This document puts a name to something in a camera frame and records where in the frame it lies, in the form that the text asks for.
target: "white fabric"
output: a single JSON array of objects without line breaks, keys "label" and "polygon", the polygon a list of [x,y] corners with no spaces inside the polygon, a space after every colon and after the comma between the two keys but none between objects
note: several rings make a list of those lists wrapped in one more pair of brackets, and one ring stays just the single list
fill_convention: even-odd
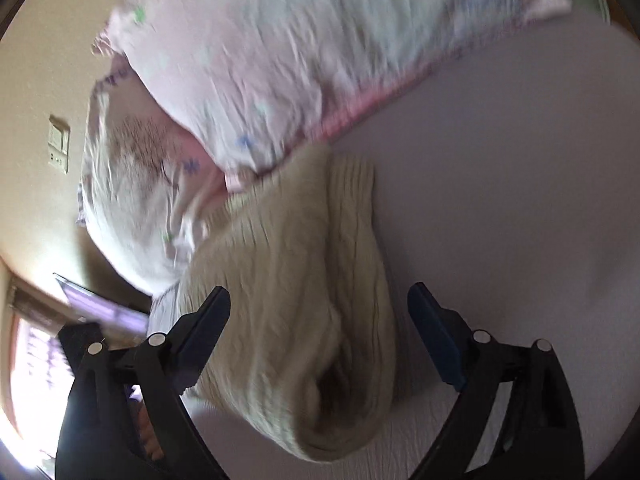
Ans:
[{"label": "white fabric", "polygon": [[89,104],[82,164],[86,227],[116,271],[162,294],[180,279],[226,200],[223,173],[116,56]]},{"label": "white fabric", "polygon": [[194,392],[305,460],[360,449],[391,406],[395,326],[372,186],[369,164],[299,150],[210,216],[178,286],[181,315],[217,285],[231,295]]},{"label": "white fabric", "polygon": [[155,296],[151,301],[149,311],[149,323],[146,326],[146,335],[150,336],[157,332],[168,333],[171,327],[178,321],[180,315],[175,303],[178,295],[178,283],[168,288],[164,294]]},{"label": "white fabric", "polygon": [[228,182],[333,136],[432,65],[568,0],[127,0],[116,50]]}]

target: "blue star print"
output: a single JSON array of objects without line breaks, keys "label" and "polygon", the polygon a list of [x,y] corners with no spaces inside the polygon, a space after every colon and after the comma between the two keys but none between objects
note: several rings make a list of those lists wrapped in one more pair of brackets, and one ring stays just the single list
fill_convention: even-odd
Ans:
[{"label": "blue star print", "polygon": [[238,137],[238,140],[236,140],[236,144],[238,144],[238,146],[242,148],[249,149],[252,146],[253,142],[248,135],[243,135],[242,137]]},{"label": "blue star print", "polygon": [[198,172],[200,171],[200,161],[196,160],[195,158],[185,160],[182,163],[182,166],[184,168],[184,171],[192,176],[198,174]]}]

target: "beige wall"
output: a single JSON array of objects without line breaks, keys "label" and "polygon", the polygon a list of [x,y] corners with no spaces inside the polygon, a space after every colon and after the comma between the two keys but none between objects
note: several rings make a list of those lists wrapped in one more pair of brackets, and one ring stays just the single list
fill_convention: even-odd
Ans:
[{"label": "beige wall", "polygon": [[[88,95],[108,68],[90,52],[119,0],[26,0],[0,40],[0,257],[62,299],[52,272],[121,303],[144,302],[76,227]],[[71,126],[68,174],[47,163],[49,116]]]}]

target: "light switch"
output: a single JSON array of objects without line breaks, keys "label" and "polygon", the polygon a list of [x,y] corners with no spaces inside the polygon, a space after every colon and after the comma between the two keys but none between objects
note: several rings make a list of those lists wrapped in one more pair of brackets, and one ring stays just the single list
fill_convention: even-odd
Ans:
[{"label": "light switch", "polygon": [[69,127],[62,121],[55,119],[53,116],[49,118],[49,146],[58,150],[64,155],[69,153]]}]

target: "white pillow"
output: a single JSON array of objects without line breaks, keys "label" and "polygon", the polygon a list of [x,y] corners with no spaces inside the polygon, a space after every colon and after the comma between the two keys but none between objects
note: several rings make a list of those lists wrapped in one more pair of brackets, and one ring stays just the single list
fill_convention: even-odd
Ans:
[{"label": "white pillow", "polygon": [[207,237],[207,213],[227,197],[224,174],[123,56],[91,96],[81,185],[91,238],[149,295],[180,279]]}]

